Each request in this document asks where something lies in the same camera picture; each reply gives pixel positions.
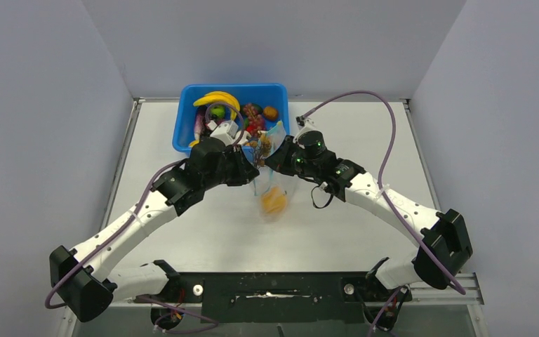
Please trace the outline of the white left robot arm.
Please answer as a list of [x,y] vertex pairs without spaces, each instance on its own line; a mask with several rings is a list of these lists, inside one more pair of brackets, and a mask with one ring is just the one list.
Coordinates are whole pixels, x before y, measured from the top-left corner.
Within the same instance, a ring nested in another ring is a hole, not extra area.
[[51,301],[59,296],[80,322],[89,322],[116,300],[161,293],[175,275],[164,260],[121,274],[113,269],[162,225],[201,202],[208,190],[247,185],[258,175],[239,145],[217,138],[195,145],[188,158],[159,169],[138,202],[106,228],[70,249],[59,246],[51,252],[46,308],[55,309]]

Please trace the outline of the yellow bell pepper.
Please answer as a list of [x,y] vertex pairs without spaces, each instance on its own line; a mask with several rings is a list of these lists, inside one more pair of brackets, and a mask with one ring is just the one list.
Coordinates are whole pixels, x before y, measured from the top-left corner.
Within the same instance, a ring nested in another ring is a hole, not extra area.
[[279,186],[273,186],[260,197],[261,211],[266,216],[277,216],[288,206],[286,192]]

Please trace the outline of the clear zip top bag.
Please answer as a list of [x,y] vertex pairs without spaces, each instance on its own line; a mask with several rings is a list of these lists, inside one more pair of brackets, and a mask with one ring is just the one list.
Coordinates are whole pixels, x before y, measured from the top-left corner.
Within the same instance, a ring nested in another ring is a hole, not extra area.
[[259,138],[251,138],[248,158],[260,175],[251,183],[260,217],[265,222],[275,222],[287,210],[297,183],[294,177],[277,173],[266,165],[266,160],[274,154],[288,135],[281,121],[268,131],[262,131]]

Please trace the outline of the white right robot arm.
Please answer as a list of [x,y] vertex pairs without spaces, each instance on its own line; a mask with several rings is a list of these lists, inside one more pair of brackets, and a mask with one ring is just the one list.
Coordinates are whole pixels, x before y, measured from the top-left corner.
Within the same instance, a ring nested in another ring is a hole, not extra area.
[[415,282],[465,292],[455,276],[473,249],[459,212],[428,208],[383,185],[362,166],[328,150],[319,131],[286,136],[265,164],[285,176],[312,181],[332,197],[372,213],[416,245],[416,254],[383,258],[369,272],[366,288],[373,298],[385,299],[395,288]]

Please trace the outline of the dried brown grape bunch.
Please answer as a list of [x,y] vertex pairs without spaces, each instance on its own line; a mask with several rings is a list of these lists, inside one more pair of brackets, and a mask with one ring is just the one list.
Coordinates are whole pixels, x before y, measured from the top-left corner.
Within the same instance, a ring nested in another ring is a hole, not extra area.
[[260,132],[257,138],[251,138],[248,142],[251,147],[252,164],[256,168],[265,166],[265,159],[272,151],[272,139],[267,132]]

